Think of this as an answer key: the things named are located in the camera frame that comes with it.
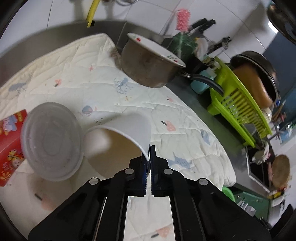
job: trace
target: black pot handle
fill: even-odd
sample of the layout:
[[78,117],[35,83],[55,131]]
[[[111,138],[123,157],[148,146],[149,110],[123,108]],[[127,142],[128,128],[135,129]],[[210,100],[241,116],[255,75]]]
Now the black pot handle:
[[224,96],[224,90],[222,89],[222,87],[220,85],[218,85],[215,81],[211,80],[208,77],[205,77],[203,75],[200,74],[188,74],[185,72],[180,73],[180,75],[189,78],[191,80],[197,80],[200,81],[202,83],[207,84],[208,86],[210,86],[211,88],[213,88],[215,91],[217,91],[221,96]]

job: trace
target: silver screw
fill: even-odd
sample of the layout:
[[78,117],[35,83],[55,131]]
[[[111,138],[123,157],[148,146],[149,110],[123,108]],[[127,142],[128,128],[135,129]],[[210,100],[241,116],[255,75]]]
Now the silver screw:
[[124,171],[127,175],[133,174],[133,169],[128,168]]
[[163,173],[166,174],[166,175],[171,175],[171,174],[173,173],[173,170],[167,168],[167,169],[164,169],[164,170],[163,170]]
[[99,183],[99,180],[97,178],[92,178],[89,180],[90,185],[96,185]]
[[200,179],[198,182],[200,183],[200,185],[203,185],[203,186],[206,186],[206,185],[209,183],[209,182],[208,182],[206,179],[204,179],[204,178]]

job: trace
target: translucent plastic lid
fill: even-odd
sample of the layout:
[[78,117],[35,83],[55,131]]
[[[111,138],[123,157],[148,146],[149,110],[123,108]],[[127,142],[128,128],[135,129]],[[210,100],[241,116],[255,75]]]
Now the translucent plastic lid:
[[82,136],[68,108],[47,102],[28,114],[21,132],[22,151],[36,174],[49,181],[62,181],[70,178],[82,162]]

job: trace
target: quilted mat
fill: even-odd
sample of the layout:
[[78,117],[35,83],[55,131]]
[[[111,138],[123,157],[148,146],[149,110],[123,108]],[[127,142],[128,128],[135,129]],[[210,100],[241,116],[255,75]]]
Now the quilted mat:
[[[44,102],[70,109],[83,131],[122,113],[141,112],[150,118],[151,144],[157,155],[186,178],[205,177],[219,189],[236,181],[222,145],[205,123],[167,87],[148,88],[120,70],[120,56],[105,34],[79,39],[44,55],[0,88],[0,119],[30,112]],[[43,180],[27,161],[0,188],[0,202],[27,237],[30,230],[88,179],[99,177],[84,158],[70,179]],[[174,240],[169,198],[129,198],[125,240]]]

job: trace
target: stainless steel counter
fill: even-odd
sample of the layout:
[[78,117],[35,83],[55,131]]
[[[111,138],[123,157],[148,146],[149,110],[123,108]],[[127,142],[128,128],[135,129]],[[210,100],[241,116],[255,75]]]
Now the stainless steel counter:
[[[28,37],[0,58],[0,87],[31,61],[85,36],[106,33],[120,52],[127,42],[128,32],[140,34],[158,43],[163,41],[161,36],[148,29],[122,21],[97,21],[91,28],[86,28],[86,23],[80,22],[49,29]],[[206,123],[223,145],[235,170],[236,186],[265,196],[264,189],[248,177],[246,155],[241,152],[241,137],[221,115],[213,117],[207,112],[209,91],[203,95],[196,94],[190,87],[190,80],[180,76],[167,87]]]

